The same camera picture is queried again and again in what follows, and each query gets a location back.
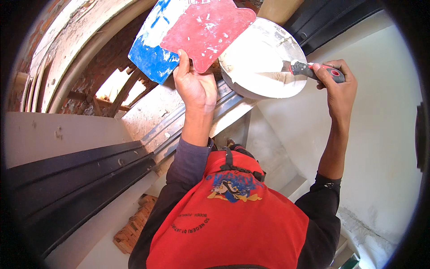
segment man's right hand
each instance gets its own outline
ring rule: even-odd
[[[348,130],[352,106],[357,93],[357,79],[355,79],[343,59],[329,61],[323,64],[339,69],[345,75],[344,83],[336,83],[328,71],[321,68],[320,64],[313,65],[313,70],[320,80],[319,84],[316,86],[317,89],[322,90],[323,88],[327,88],[327,103],[332,120]]]

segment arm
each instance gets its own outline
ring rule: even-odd
[[[322,90],[327,87],[332,127],[319,162],[315,183],[295,203],[309,217],[306,240],[297,268],[327,268],[334,257],[341,228],[336,212],[357,80],[344,60],[331,61],[325,65],[341,70],[345,75],[345,82],[335,83],[319,64],[313,65],[315,74],[321,80],[317,88]]]
[[[195,72],[185,51],[180,49],[178,55],[179,66],[173,77],[185,104],[184,127],[167,171],[166,186],[130,255],[129,268],[146,268],[152,238],[175,205],[201,181],[210,153],[207,145],[217,98],[215,79],[212,73]]]

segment black strap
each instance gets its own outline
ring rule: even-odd
[[[264,172],[264,171],[263,171],[264,174],[262,175],[258,171],[251,172],[248,169],[234,166],[233,165],[233,154],[231,153],[231,150],[228,147],[226,147],[226,149],[225,149],[225,164],[221,165],[220,169],[221,169],[220,171],[236,170],[236,171],[243,172],[243,173],[249,173],[249,174],[252,174],[255,177],[255,179],[257,179],[260,182],[264,182],[264,178],[266,177],[266,172]]]

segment red vest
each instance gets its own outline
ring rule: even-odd
[[[263,174],[253,158],[232,152],[233,165]],[[308,217],[252,174],[220,171],[226,152],[211,152],[202,181],[156,232],[148,268],[252,264],[296,268]]]

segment red plastic scraper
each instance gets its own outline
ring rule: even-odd
[[[167,32],[160,47],[183,49],[194,68],[204,73],[223,51],[256,19],[251,9],[237,8],[232,0],[196,0]]]

